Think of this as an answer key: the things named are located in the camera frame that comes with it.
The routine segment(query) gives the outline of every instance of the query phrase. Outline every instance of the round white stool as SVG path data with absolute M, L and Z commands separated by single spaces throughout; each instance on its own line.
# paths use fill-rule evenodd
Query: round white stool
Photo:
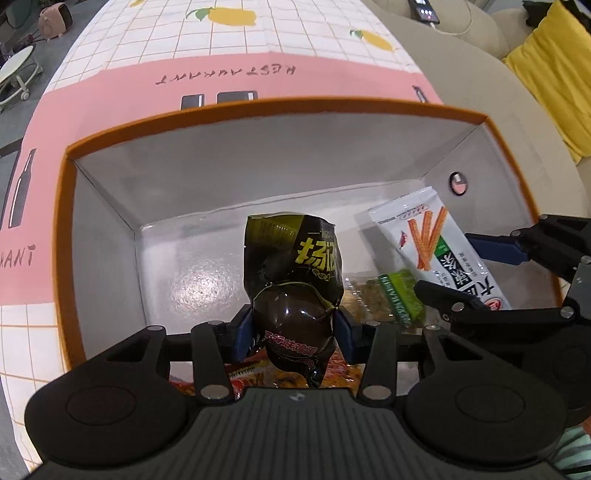
M 15 53 L 4 65 L 2 65 L 2 68 L 0 69 L 0 92 L 2 92 L 13 79 L 17 81 L 19 88 L 12 95 L 0 101 L 0 113 L 4 110 L 4 105 L 17 95 L 21 96 L 21 100 L 27 100 L 29 98 L 29 89 L 27 88 L 27 85 L 29 85 L 35 75 L 43 72 L 43 67 L 41 67 L 36 62 L 35 58 L 33 58 L 33 50 L 35 50 L 35 45 L 29 45 Z M 34 65 L 35 70 L 33 70 L 27 80 L 23 80 L 19 72 L 30 65 Z

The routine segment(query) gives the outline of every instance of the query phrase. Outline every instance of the screw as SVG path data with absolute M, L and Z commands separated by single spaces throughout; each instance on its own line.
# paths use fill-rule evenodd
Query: screw
M 564 319 L 569 319 L 574 315 L 574 310 L 572 307 L 562 307 L 560 309 L 560 316 Z
M 223 398 L 226 398 L 230 391 L 228 390 L 227 387 L 224 387 L 224 385 L 205 385 L 205 387 L 203 387 L 201 389 L 201 396 L 208 399 L 208 400 L 221 400 Z
M 370 385 L 363 389 L 363 396 L 370 400 L 386 400 L 392 395 L 392 390 L 383 385 Z

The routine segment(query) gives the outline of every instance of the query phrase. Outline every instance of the gray floor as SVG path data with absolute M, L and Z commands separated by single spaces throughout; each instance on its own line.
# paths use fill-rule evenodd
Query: gray floor
M 78 35 L 80 35 L 90 19 L 100 10 L 106 1 L 86 0 L 80 4 L 72 5 L 73 2 L 70 0 L 67 3 L 72 13 L 72 28 L 61 38 L 55 38 L 49 42 L 40 41 L 35 44 L 34 55 L 43 66 L 44 73 L 40 77 L 37 77 L 30 85 L 31 96 L 29 100 L 26 102 L 21 102 L 20 100 L 18 102 L 15 101 L 15 103 L 7 106 L 6 110 L 0 114 L 0 147 L 23 137 L 33 111 L 37 106 L 37 102 L 41 98 L 54 72 L 60 66 L 61 61 L 66 56 Z M 33 24 L 33 26 L 22 31 L 20 37 L 35 32 L 36 25 L 34 18 L 30 18 L 28 23 Z M 56 117 L 55 124 L 48 125 L 47 128 L 60 128 L 60 118 Z M 4 199 L 15 160 L 16 153 L 0 158 L 0 205 Z M 14 441 L 12 423 L 4 392 L 2 392 L 0 394 L 0 479 L 17 480 L 26 474 L 27 468 L 22 461 Z

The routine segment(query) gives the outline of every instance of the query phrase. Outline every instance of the white snack package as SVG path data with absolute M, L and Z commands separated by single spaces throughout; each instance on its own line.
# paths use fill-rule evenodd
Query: white snack package
M 417 280 L 439 283 L 480 297 L 491 310 L 509 302 L 431 187 L 369 210 Z

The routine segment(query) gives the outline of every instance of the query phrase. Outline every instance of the sofa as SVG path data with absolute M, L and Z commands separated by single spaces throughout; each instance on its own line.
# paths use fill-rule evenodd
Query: sofa
M 541 211 L 588 215 L 591 158 L 575 166 L 551 118 L 501 62 L 532 32 L 525 9 L 489 15 L 465 0 L 430 0 L 441 21 L 435 31 L 410 19 L 407 0 L 363 1 L 404 45 L 444 103 L 492 118 Z

